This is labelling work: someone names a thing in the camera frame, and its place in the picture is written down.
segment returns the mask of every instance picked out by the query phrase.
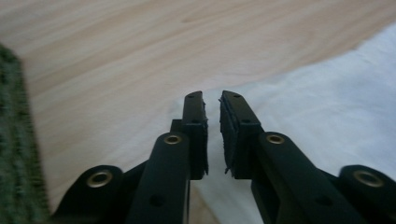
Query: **metal grommet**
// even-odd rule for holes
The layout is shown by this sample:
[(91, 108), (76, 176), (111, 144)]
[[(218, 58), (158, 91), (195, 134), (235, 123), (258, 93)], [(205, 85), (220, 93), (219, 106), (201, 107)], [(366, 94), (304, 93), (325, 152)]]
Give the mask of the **metal grommet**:
[(174, 145), (174, 144), (177, 144), (177, 143), (181, 142), (181, 137), (178, 136), (178, 135), (169, 135), (169, 136), (166, 136), (166, 137), (163, 139), (163, 141), (164, 141), (166, 144)]
[(282, 144), (285, 142), (285, 139), (279, 135), (271, 134), (267, 136), (267, 141), (273, 144)]
[(91, 188), (100, 188), (108, 184), (112, 178), (113, 174), (108, 170), (98, 171), (88, 178), (87, 185)]
[(381, 188), (384, 186), (384, 181), (378, 176), (363, 170), (353, 172), (353, 176), (359, 180), (362, 184), (373, 188)]

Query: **white cloth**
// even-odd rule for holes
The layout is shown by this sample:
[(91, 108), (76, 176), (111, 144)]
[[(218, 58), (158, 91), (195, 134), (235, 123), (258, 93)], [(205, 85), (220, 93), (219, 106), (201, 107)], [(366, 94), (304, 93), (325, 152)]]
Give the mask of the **white cloth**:
[[(396, 24), (345, 55), (228, 91), (242, 94), (265, 131), (290, 137), (318, 168), (338, 175), (362, 164), (396, 180)], [(250, 181), (224, 174), (221, 92), (204, 92), (209, 176), (193, 184), (220, 223), (262, 223)]]

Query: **wooden table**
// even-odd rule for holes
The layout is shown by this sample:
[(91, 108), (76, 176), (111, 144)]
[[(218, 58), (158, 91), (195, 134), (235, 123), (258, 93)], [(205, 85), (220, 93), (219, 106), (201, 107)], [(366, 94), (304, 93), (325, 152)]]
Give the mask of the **wooden table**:
[[(53, 210), (86, 169), (146, 160), (185, 94), (319, 62), (393, 21), (393, 0), (1, 0), (0, 42), (24, 64)], [(218, 223), (192, 192), (191, 223)]]

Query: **green fabric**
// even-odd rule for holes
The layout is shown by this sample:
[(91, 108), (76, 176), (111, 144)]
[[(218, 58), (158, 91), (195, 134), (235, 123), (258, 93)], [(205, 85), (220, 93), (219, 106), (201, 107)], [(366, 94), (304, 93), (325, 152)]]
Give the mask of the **green fabric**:
[(37, 146), (21, 64), (0, 45), (0, 223), (48, 218)]

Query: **light wooden surface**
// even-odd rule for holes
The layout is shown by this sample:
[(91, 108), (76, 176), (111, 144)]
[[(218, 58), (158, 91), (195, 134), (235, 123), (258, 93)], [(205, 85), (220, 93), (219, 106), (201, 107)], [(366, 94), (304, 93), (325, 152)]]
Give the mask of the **light wooden surface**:
[[(0, 0), (0, 42), (24, 64), (52, 209), (86, 169), (146, 160), (185, 94), (319, 62), (394, 21), (393, 0)], [(192, 223), (217, 223), (192, 199)]]

